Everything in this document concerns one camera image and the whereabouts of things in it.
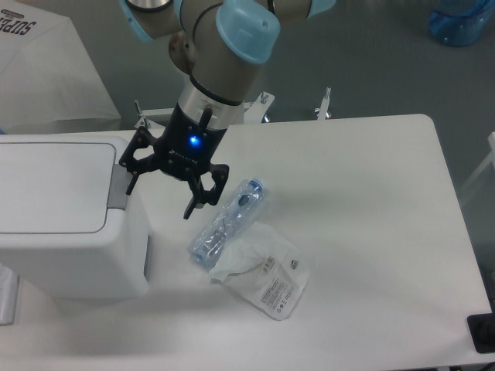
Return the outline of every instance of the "table surface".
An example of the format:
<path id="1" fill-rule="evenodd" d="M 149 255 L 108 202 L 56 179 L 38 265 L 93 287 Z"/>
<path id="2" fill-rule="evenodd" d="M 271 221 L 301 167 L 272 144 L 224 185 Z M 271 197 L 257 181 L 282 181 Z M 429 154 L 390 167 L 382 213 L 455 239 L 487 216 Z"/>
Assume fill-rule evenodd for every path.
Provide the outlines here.
<path id="1" fill-rule="evenodd" d="M 469 337 L 466 317 L 490 306 L 429 118 L 238 125 L 213 160 L 231 168 L 222 200 L 261 176 L 260 221 L 316 257 L 288 320 L 188 260 L 216 209 L 183 220 L 189 187 L 156 172 L 137 185 L 155 232 L 149 292 L 78 301 L 23 281 L 17 324 L 0 328 L 2 368 L 378 371 L 495 360 Z"/>

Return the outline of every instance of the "light blue joint cap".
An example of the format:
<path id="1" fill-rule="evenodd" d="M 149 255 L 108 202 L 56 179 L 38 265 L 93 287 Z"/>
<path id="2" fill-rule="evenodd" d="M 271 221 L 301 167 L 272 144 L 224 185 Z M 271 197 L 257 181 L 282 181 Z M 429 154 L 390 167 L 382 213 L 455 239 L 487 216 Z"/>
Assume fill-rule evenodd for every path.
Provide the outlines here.
<path id="1" fill-rule="evenodd" d="M 125 0 L 121 0 L 121 7 L 122 7 L 122 11 L 125 14 L 125 18 L 127 18 L 132 31 L 138 37 L 139 41 L 141 41 L 142 43 L 150 43 L 151 41 L 153 41 L 153 38 L 150 35 L 148 35 L 146 31 L 142 29 L 139 22 L 136 21 L 136 18 L 132 14 L 131 9 L 129 9 Z"/>
<path id="2" fill-rule="evenodd" d="M 182 8 L 182 6 L 183 0 L 173 0 L 173 11 L 176 13 L 180 26 L 183 28 L 183 23 L 180 20 L 180 9 Z"/>
<path id="3" fill-rule="evenodd" d="M 217 12 L 220 36 L 243 60 L 262 64 L 270 59 L 280 33 L 280 22 L 253 0 L 225 0 Z"/>
<path id="4" fill-rule="evenodd" d="M 336 0 L 311 0 L 311 9 L 309 10 L 308 18 L 331 9 L 335 3 Z"/>

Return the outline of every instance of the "gray floor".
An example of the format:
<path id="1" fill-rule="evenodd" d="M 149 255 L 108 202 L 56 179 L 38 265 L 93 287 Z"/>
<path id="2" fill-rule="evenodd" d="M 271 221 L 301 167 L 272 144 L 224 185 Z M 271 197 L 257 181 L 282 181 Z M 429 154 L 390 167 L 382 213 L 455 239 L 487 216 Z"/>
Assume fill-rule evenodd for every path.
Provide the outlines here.
<path id="1" fill-rule="evenodd" d="M 143 109 L 175 105 L 182 82 L 168 39 L 139 43 L 118 0 L 23 2 L 72 18 L 123 128 L 135 123 L 134 99 Z M 486 137 L 495 131 L 495 21 L 473 46 L 442 46 L 427 29 L 434 4 L 338 0 L 331 12 L 286 26 L 250 99 L 273 93 L 275 121 L 312 119 L 327 86 L 335 118 L 427 114 L 458 187 L 488 153 Z"/>

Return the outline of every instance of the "white container lid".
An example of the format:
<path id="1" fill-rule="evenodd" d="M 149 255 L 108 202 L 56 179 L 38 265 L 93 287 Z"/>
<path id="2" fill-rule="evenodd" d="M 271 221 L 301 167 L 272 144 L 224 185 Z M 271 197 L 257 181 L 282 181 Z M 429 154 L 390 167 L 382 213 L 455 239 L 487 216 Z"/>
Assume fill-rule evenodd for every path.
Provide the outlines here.
<path id="1" fill-rule="evenodd" d="M 116 150 L 107 143 L 0 143 L 0 233 L 95 233 Z"/>

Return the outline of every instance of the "white sticker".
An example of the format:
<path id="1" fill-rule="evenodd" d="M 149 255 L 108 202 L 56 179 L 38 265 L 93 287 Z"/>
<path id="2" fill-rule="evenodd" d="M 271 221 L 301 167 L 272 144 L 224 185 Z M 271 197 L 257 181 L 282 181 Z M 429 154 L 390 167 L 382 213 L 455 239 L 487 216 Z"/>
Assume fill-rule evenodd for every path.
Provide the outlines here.
<path id="1" fill-rule="evenodd" d="M 282 310 L 287 307 L 288 300 L 294 291 L 294 286 L 276 277 L 268 290 L 263 294 L 261 302 L 269 308 L 282 313 Z"/>

